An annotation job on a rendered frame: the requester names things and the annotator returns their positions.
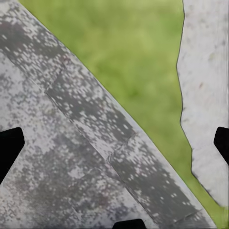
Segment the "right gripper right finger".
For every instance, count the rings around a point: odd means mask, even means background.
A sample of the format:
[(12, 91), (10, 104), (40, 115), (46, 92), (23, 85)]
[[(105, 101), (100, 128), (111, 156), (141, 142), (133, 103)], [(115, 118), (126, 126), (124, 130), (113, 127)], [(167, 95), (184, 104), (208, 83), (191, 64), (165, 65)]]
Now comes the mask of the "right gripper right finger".
[(214, 145), (229, 165), (229, 128), (217, 128)]

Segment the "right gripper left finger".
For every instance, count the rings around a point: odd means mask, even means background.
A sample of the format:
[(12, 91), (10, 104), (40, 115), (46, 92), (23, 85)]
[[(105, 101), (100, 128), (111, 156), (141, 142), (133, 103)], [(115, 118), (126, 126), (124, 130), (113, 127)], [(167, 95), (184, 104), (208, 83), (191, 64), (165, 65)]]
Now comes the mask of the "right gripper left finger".
[(25, 145), (21, 127), (0, 132), (0, 184)]

